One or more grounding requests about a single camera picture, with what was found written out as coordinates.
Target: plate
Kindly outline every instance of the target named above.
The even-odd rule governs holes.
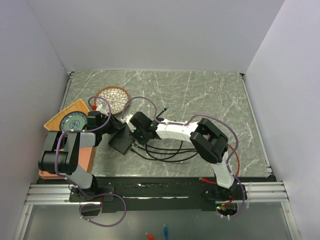
[[[83,130],[88,123],[87,116],[82,111],[73,111],[62,118],[60,122],[60,131]]]
[[[126,90],[120,86],[107,86],[101,89],[96,96],[106,98],[110,103],[111,113],[118,114],[121,113],[125,107],[125,104],[129,101],[130,97]],[[94,99],[94,104],[96,106],[103,104],[106,112],[109,112],[109,107],[105,101],[99,98]]]

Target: gray marble surface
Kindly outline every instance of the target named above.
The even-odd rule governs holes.
[[[164,107],[168,110],[163,118],[178,122],[187,121],[197,113],[215,116],[229,124],[239,138],[238,154],[240,156],[240,176],[267,177],[269,173],[266,161],[255,128],[253,115],[248,104],[241,76],[232,72],[205,71],[133,71],[101,70],[76,71],[66,96],[64,107],[77,99],[95,95],[107,86],[120,86],[128,91],[131,97],[144,96],[152,99],[158,111]],[[153,106],[145,100],[134,100],[125,114],[141,111],[150,118],[154,116]],[[217,126],[229,137],[229,143],[235,145],[233,135],[220,123]],[[214,176],[209,163],[199,155],[179,163],[163,163],[145,160],[128,151],[120,154],[108,145],[110,135],[105,134],[96,149],[92,174],[96,176],[131,176],[131,177],[210,177]],[[149,144],[160,148],[176,149],[178,140],[151,140]],[[192,148],[185,142],[184,148]],[[192,153],[175,156],[178,160]],[[237,170],[234,156],[232,169]]]

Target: table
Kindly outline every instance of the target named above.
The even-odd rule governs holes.
[[[88,101],[100,89],[119,86],[128,91],[131,97],[144,96],[152,99],[159,111],[168,110],[163,118],[187,121],[197,113],[217,117],[229,124],[237,133],[240,156],[241,177],[267,177],[268,160],[265,158],[259,139],[253,113],[248,102],[242,76],[236,72],[208,71],[135,71],[100,70],[76,71],[71,73],[64,107],[78,99]],[[141,111],[150,118],[154,116],[153,106],[142,99],[134,100],[125,114]],[[217,126],[228,136],[229,143],[235,145],[233,135],[220,123]],[[199,155],[181,162],[164,163],[145,160],[128,151],[120,154],[108,145],[112,136],[105,134],[96,154],[92,174],[97,177],[210,177],[214,176],[211,165]],[[178,140],[151,140],[149,144],[160,148],[176,149]],[[184,148],[192,148],[184,143]],[[185,153],[174,157],[175,160],[190,156]],[[231,159],[234,172],[237,170],[236,157]]]

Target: purple cable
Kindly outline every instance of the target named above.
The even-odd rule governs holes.
[[[90,97],[89,100],[88,100],[88,103],[89,103],[89,105],[90,105],[91,107],[92,107],[92,105],[90,104],[90,100],[91,100],[91,99],[102,99],[102,100],[104,100],[104,101],[106,102],[106,104],[108,105],[108,107],[109,107],[109,113],[111,113],[111,110],[112,110],[112,109],[111,109],[111,106],[110,106],[109,102],[107,101],[107,99],[105,99],[104,97],[101,97],[101,96],[92,96],[92,97]],[[86,131],[86,132],[87,132],[87,133],[92,133],[92,132],[94,132],[94,131],[97,131],[97,130],[103,128],[103,127],[109,122],[110,117],[111,117],[111,114],[108,114],[108,118],[107,118],[107,120],[105,121],[104,124],[102,124],[101,126],[95,128],[95,129],[88,130],[88,131]],[[63,139],[64,136],[65,136],[67,133],[69,133],[69,132],[75,132],[75,131],[71,131],[71,130],[64,131],[64,132],[60,135],[60,137],[59,137],[59,139],[58,139],[58,142],[57,142],[57,145],[56,145],[56,150],[55,150],[55,161],[54,161],[54,171],[55,171],[55,174],[57,174],[58,176],[64,178],[68,183],[70,183],[70,184],[72,184],[72,185],[75,185],[75,186],[79,189],[79,191],[80,191],[85,197],[87,197],[87,198],[97,198],[97,197],[102,197],[102,196],[114,196],[114,197],[117,197],[117,198],[121,199],[121,201],[123,202],[123,205],[124,205],[124,213],[123,213],[123,215],[122,215],[122,217],[120,218],[119,221],[117,221],[116,223],[110,224],[110,225],[101,224],[101,223],[92,221],[92,220],[86,218],[85,216],[83,216],[83,214],[82,214],[82,212],[81,212],[82,209],[83,209],[85,206],[100,206],[100,205],[93,204],[93,203],[88,203],[88,204],[85,204],[85,205],[81,206],[80,209],[79,209],[79,213],[80,213],[81,218],[83,218],[84,220],[86,220],[86,221],[88,221],[88,222],[90,222],[90,223],[92,223],[92,224],[95,224],[95,225],[97,225],[97,226],[100,226],[100,227],[113,227],[113,226],[119,224],[119,223],[125,218],[125,216],[126,216],[126,214],[127,214],[127,205],[126,205],[125,200],[124,200],[121,196],[119,196],[118,194],[114,194],[114,193],[102,193],[102,194],[98,194],[98,195],[94,195],[94,196],[88,195],[83,189],[81,189],[79,186],[77,186],[77,184],[75,184],[73,181],[69,180],[66,176],[61,175],[61,174],[59,173],[59,170],[58,170],[59,150],[60,150],[60,146],[61,146],[62,139]]]
[[[145,97],[145,96],[135,96],[133,98],[131,98],[123,107],[123,110],[122,110],[122,115],[121,115],[121,119],[124,119],[124,113],[125,113],[125,109],[126,107],[128,106],[128,104],[134,100],[134,99],[145,99],[147,101],[149,101],[153,106],[154,106],[154,121],[157,122],[158,124],[170,124],[170,125],[179,125],[179,126],[188,126],[191,121],[195,118],[195,117],[205,117],[205,118],[210,118],[212,120],[215,120],[217,121],[218,123],[221,123],[222,125],[224,125],[226,128],[228,128],[230,130],[230,132],[233,134],[234,138],[235,138],[235,146],[234,146],[234,149],[233,151],[230,153],[230,155],[227,157],[226,159],[226,166],[227,166],[227,169],[228,171],[230,172],[230,174],[233,175],[234,179],[240,184],[240,187],[242,189],[242,204],[241,204],[241,207],[239,208],[239,210],[234,214],[232,215],[231,217],[235,217],[244,207],[245,205],[245,201],[246,201],[246,192],[245,192],[245,189],[244,187],[242,186],[242,183],[241,181],[239,180],[239,178],[237,178],[237,176],[232,172],[232,169],[230,168],[229,166],[229,161],[232,157],[232,155],[237,151],[238,147],[239,147],[239,139],[238,139],[238,136],[236,134],[236,132],[232,129],[232,127],[230,127],[227,123],[225,123],[224,121],[220,120],[219,118],[216,118],[214,116],[210,116],[210,115],[207,115],[207,114],[195,114],[193,115],[190,120],[186,123],[181,123],[181,122],[168,122],[168,123],[165,123],[165,122],[161,122],[157,119],[157,106],[156,104],[149,98]]]

